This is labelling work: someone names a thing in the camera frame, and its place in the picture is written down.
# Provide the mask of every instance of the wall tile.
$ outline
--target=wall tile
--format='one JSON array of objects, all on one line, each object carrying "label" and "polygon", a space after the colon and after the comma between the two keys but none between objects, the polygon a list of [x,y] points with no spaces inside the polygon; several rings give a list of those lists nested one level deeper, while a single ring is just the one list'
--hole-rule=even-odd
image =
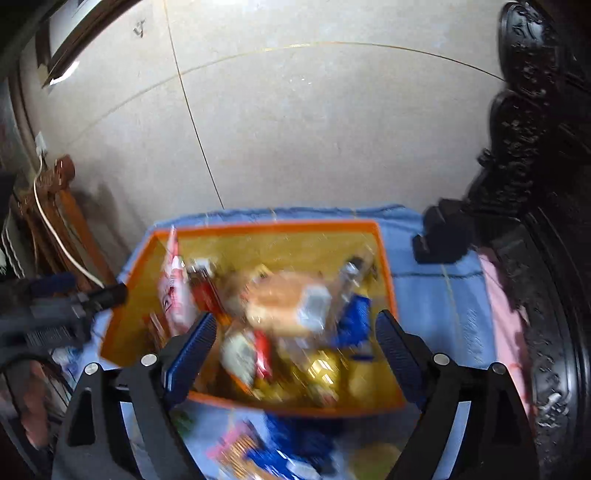
[{"label": "wall tile", "polygon": [[72,189],[113,245],[135,248],[157,220],[220,208],[178,78],[110,113],[69,153]]},{"label": "wall tile", "polygon": [[434,53],[501,75],[505,0],[165,0],[181,71],[262,48],[370,42]]},{"label": "wall tile", "polygon": [[448,60],[344,45],[243,56],[183,83],[226,208],[461,196],[501,88]]}]

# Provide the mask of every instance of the metal screw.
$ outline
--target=metal screw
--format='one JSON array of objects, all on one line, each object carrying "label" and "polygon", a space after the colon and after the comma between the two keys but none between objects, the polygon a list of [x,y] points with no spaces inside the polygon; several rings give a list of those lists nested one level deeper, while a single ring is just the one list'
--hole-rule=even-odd
[{"label": "metal screw", "polygon": [[492,371],[497,375],[505,375],[505,373],[507,372],[507,368],[505,365],[497,362],[492,364]]},{"label": "metal screw", "polygon": [[158,357],[153,353],[149,353],[148,355],[144,355],[142,357],[141,362],[143,366],[149,367],[150,365],[154,365],[156,363],[156,360],[158,360]]},{"label": "metal screw", "polygon": [[433,357],[433,361],[437,365],[445,366],[445,365],[447,365],[449,363],[449,357],[447,355],[445,355],[444,353],[437,353]]},{"label": "metal screw", "polygon": [[97,364],[88,364],[84,367],[84,373],[86,375],[92,375],[99,371],[99,366]]}]

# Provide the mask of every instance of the gold line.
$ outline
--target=gold line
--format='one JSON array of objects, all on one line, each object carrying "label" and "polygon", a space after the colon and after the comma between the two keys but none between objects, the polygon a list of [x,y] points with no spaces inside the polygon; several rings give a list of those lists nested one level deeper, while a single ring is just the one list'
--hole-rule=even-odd
[{"label": "gold line", "polygon": [[400,47],[397,45],[388,45],[388,44],[384,44],[384,43],[370,43],[370,42],[356,42],[356,41],[315,41],[315,42],[308,42],[308,43],[294,43],[292,45],[287,45],[284,47],[260,48],[259,50],[252,50],[252,51],[247,51],[244,53],[238,53],[236,55],[222,57],[221,59],[213,60],[213,61],[204,63],[202,65],[192,67],[190,69],[187,69],[187,70],[181,72],[181,75],[185,75],[187,73],[190,73],[193,70],[199,70],[199,69],[202,69],[205,67],[209,67],[211,65],[215,65],[216,63],[221,63],[221,62],[227,61],[227,60],[238,59],[240,57],[245,57],[246,55],[251,55],[251,54],[255,54],[255,53],[265,53],[268,51],[277,51],[277,50],[288,50],[289,48],[319,47],[319,46],[325,46],[325,45],[351,45],[351,46],[358,46],[358,47],[380,47],[380,48],[392,48],[393,50],[412,51],[415,53],[421,53],[423,55],[429,55],[430,57],[436,57],[438,59],[452,61],[453,63],[457,63],[459,65],[463,65],[463,66],[471,68],[473,70],[477,70],[478,72],[486,73],[487,75],[490,75],[491,77],[494,77],[498,80],[503,80],[503,78],[495,75],[494,73],[487,72],[486,70],[475,67],[474,65],[470,65],[469,63],[464,63],[463,61],[455,60],[450,57],[445,57],[445,56],[439,55],[437,53],[431,53],[428,51],[417,50],[415,48]]},{"label": "gold line", "polygon": [[197,126],[195,125],[195,119],[193,118],[193,112],[191,111],[191,107],[189,105],[189,99],[187,98],[187,92],[184,89],[183,78],[181,77],[181,71],[178,68],[178,60],[177,60],[177,52],[174,49],[174,42],[173,42],[173,33],[170,30],[170,22],[168,21],[168,8],[166,6],[166,0],[162,0],[164,4],[164,15],[166,16],[166,25],[168,27],[168,36],[170,37],[170,46],[173,48],[173,57],[174,57],[174,64],[177,66],[177,74],[178,79],[181,82],[181,89],[183,90],[183,96],[185,98],[185,103],[187,104],[187,110],[189,111],[189,117],[191,117],[191,123],[193,124],[193,130],[195,131],[195,137],[197,137],[197,142],[199,143],[199,148],[201,149],[201,155],[203,155],[203,161],[205,162],[205,166],[207,167],[207,171],[209,172],[209,176],[212,179],[213,188],[216,191],[217,199],[220,201],[220,205],[223,207],[222,197],[220,197],[220,193],[217,190],[217,185],[215,180],[213,179],[212,169],[209,168],[209,163],[207,163],[207,158],[205,157],[205,152],[203,151],[203,146],[201,145],[201,139],[199,138],[199,134],[197,133]]},{"label": "gold line", "polygon": [[80,137],[82,135],[84,135],[86,132],[88,132],[88,130],[90,130],[91,128],[93,128],[96,124],[98,124],[102,119],[106,118],[107,116],[109,116],[110,114],[114,113],[115,111],[117,111],[118,109],[120,109],[122,106],[124,106],[126,103],[129,103],[131,100],[135,100],[137,97],[148,93],[150,90],[155,89],[156,87],[159,87],[167,82],[170,82],[171,80],[174,80],[177,78],[177,75],[174,75],[172,77],[169,77],[167,79],[161,80],[158,83],[155,83],[152,86],[149,86],[148,88],[145,88],[144,90],[140,90],[137,93],[134,93],[131,97],[129,97],[127,100],[117,104],[116,106],[114,106],[113,108],[110,108],[106,113],[103,113],[101,116],[99,116],[97,119],[93,120],[90,125],[88,125],[87,127],[83,128],[80,133],[76,134],[76,137],[74,138],[74,140],[71,140],[67,143],[66,148],[69,148],[70,145],[76,143]]},{"label": "gold line", "polygon": [[[504,81],[503,78],[495,75],[494,73],[491,72],[487,72],[486,70],[480,69],[478,67],[475,67],[474,65],[470,65],[468,63],[464,63],[460,60],[455,60],[455,59],[451,59],[450,57],[445,57],[443,55],[438,55],[436,53],[430,53],[428,51],[423,51],[423,50],[416,50],[414,48],[407,48],[407,47],[400,47],[400,46],[396,46],[396,45],[387,45],[387,44],[383,44],[383,43],[370,43],[370,42],[351,42],[351,41],[316,41],[316,42],[308,42],[308,43],[294,43],[292,45],[287,45],[284,47],[266,47],[266,48],[260,48],[259,50],[252,50],[252,51],[247,51],[244,53],[238,53],[236,55],[230,55],[227,57],[222,57],[221,59],[217,59],[217,60],[213,60],[207,63],[204,63],[202,65],[198,65],[196,67],[192,67],[190,69],[187,69],[183,72],[181,72],[178,68],[178,62],[177,62],[177,57],[176,57],[176,53],[174,53],[174,43],[172,40],[172,34],[170,32],[170,24],[168,24],[168,34],[170,36],[170,42],[171,45],[173,46],[173,54],[174,54],[174,61],[175,64],[177,66],[177,72],[178,72],[178,77],[181,80],[181,86],[183,87],[183,93],[185,93],[184,91],[184,86],[183,86],[183,80],[182,80],[182,76],[193,72],[194,70],[200,70],[202,68],[205,67],[210,67],[211,65],[215,65],[216,63],[221,63],[223,61],[228,61],[228,60],[233,60],[233,59],[238,59],[240,57],[245,57],[247,55],[252,55],[255,53],[265,53],[268,51],[277,51],[277,50],[288,50],[289,48],[306,48],[306,47],[317,47],[317,46],[323,46],[323,45],[352,45],[352,46],[361,46],[361,47],[381,47],[381,48],[392,48],[394,50],[402,50],[402,51],[412,51],[415,53],[421,53],[423,55],[429,55],[430,57],[436,57],[438,59],[442,59],[442,60],[447,60],[447,61],[452,61],[453,63],[457,63],[459,65],[463,65],[465,67],[471,68],[473,70],[476,70],[478,72],[481,73],[485,73],[487,75],[490,75],[493,78],[496,78],[498,80]],[[131,100],[136,99],[137,97],[139,97],[140,95],[143,95],[147,92],[149,92],[151,89],[159,87],[160,85],[165,84],[166,82],[169,82],[170,80],[173,80],[177,77],[177,75],[169,77],[165,80],[162,80],[144,90],[141,90],[138,93],[133,94],[131,97],[129,97],[127,100],[125,100],[124,102],[119,103],[118,105],[114,106],[113,108],[111,108],[110,110],[107,111],[107,113],[104,113],[103,115],[101,115],[100,117],[98,117],[98,119],[94,120],[88,127],[86,127],[84,130],[82,130],[79,134],[76,135],[75,139],[70,141],[67,144],[67,147],[69,147],[70,145],[72,145],[73,143],[75,143],[83,134],[85,134],[88,130],[90,130],[92,127],[94,127],[96,124],[98,124],[103,118],[107,117],[108,115],[112,114],[113,112],[115,112],[117,109],[121,108],[122,106],[124,106],[126,103],[130,102]],[[189,108],[189,115],[191,116],[191,121],[193,121],[193,114],[191,113],[191,109]]]}]

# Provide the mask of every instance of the blue package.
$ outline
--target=blue package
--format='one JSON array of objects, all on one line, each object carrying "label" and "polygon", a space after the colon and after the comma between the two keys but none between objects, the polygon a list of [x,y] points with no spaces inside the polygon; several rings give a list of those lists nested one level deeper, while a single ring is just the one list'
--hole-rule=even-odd
[{"label": "blue package", "polygon": [[280,450],[251,450],[246,457],[282,480],[320,480],[320,474],[312,465],[303,459],[290,458]]},{"label": "blue package", "polygon": [[353,295],[337,324],[337,334],[332,342],[332,347],[358,347],[367,342],[371,330],[370,303],[371,301],[367,297]]}]

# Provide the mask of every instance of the black carved furniture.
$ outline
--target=black carved furniture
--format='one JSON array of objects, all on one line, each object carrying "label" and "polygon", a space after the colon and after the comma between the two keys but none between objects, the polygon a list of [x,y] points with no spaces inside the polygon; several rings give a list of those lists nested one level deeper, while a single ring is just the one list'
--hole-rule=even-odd
[{"label": "black carved furniture", "polygon": [[495,250],[510,301],[527,311],[541,474],[588,478],[591,83],[583,72],[591,65],[577,61],[539,5],[506,4],[498,43],[507,86],[491,107],[482,171],[463,200],[425,212],[415,258],[453,262],[474,246]]}]

